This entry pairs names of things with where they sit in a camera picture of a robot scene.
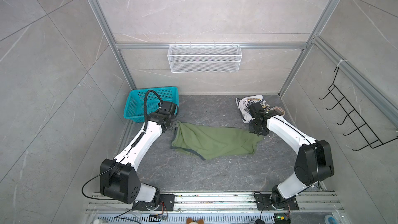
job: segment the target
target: black hook rack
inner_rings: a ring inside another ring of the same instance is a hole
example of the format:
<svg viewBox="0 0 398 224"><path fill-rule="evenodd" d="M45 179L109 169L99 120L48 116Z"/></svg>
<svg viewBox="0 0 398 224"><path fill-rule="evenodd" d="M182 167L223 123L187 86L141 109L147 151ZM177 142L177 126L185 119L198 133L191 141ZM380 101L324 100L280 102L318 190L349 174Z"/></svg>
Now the black hook rack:
<svg viewBox="0 0 398 224"><path fill-rule="evenodd" d="M363 137L363 138L365 139L365 141L368 143L367 145L365 145L364 147L362 147L362 148L360 148L360 149L357 149L357 150L352 149L352 150L356 152L356 151L359 151L359 150L361 150L361 149L363 149L363 148L365 148L365 147L368 147L368 146L371 147L372 149L375 149L375 148L377 148L377 147L379 147L379 146L385 145L386 143L389 143L389 142L391 142L391 141L394 141L394 140L398 139L398 136L397 136L396 138L391 139L391 140L389 140L389 141L387 141L387 142L383 142L383 141L380 140L380 138L376 135L376 133L372 130L372 128L368 125L368 123L366 123L366 121L362 118L362 116L361 116L361 115L359 114L359 112L355 109L355 107L351 104L351 102L344 96L344 94L340 91L340 89L339 89L338 87L336 87L336 85L334 84L334 82L335 82L335 80L336 80L337 73L339 72L339 68L336 67L335 70L334 70L333 72L336 72L336 74L335 74L335 76L334 76L334 79L333 79L332 84L331 84L330 87L328 88L328 91L329 91L329 92L325 95L325 97L319 98L319 99L320 99L320 100L323 100L323 99L325 99L329 94L331 94L331 95L336 99L337 103L336 103L331 109L326 108L326 110L332 110L332 109L335 108L337 105L340 105L341 108L342 108L342 109L344 110L344 112L346 113L346 117L344 118L343 122L341 122L340 124L339 124L339 123L337 123L337 124L338 124L339 126L341 126L341 125L346 121L347 117L349 117L350 120L351 120L351 122L354 123L354 126L356 127L355 130L353 130L352 132L350 132L350 133L348 133L348 134L343 134L343 135L344 135L344 136L348 136L348 135L350 135L351 133L353 133L353 132L355 132L355 131L359 131L359 132L361 133L362 137ZM338 90L338 91L340 92L340 94L343 96L340 100L338 100L338 99L336 98L336 96L333 94L332 91L333 91L334 89ZM348 102L348 104L353 108L352 111L347 112L347 110L343 107L343 105L341 104L341 101L342 101L343 99L346 99L346 101ZM356 114L358 114L358 116L362 119L362 121L364 122L364 124L362 124L361 126L357 126L357 124L354 122L354 120L353 120L353 119L351 118L351 116L350 116L350 114L351 114L352 112L356 112ZM367 126L367 127L371 130L371 132L374 134L374 136L376 137L376 140L375 140L375 141L369 142L369 141L366 139L366 137L363 135L363 133L361 132L360 128L361 128L361 127L364 127L364 126ZM378 142L378 141L380 141L380 144L377 144L376 146L371 146L372 144L374 144L374 143L376 143L376 142Z"/></svg>

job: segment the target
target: blue plastic basket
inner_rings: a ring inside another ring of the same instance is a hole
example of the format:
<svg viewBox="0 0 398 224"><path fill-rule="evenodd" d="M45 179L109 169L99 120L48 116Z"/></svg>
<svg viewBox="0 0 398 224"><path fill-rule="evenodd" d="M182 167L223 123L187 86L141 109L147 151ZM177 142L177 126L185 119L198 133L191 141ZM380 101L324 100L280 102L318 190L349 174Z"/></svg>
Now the blue plastic basket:
<svg viewBox="0 0 398 224"><path fill-rule="evenodd" d="M148 90L153 90L164 101L171 101L178 105L178 89L176 87L158 87L136 89L130 92L127 98L124 117L136 123L144 122L144 97ZM158 109L159 99L155 94L149 93L147 98L147 114Z"/></svg>

